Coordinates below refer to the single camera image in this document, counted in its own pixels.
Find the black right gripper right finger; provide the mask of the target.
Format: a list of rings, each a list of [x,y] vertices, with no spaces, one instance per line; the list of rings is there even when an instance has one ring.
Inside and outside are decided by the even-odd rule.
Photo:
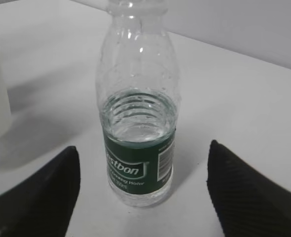
[[[208,192],[226,237],[291,237],[291,192],[216,140],[207,171]]]

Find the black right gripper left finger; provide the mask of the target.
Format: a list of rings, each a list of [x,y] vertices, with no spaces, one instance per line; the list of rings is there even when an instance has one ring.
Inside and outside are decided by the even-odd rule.
[[[0,237],[64,237],[81,183],[79,154],[68,146],[0,195]]]

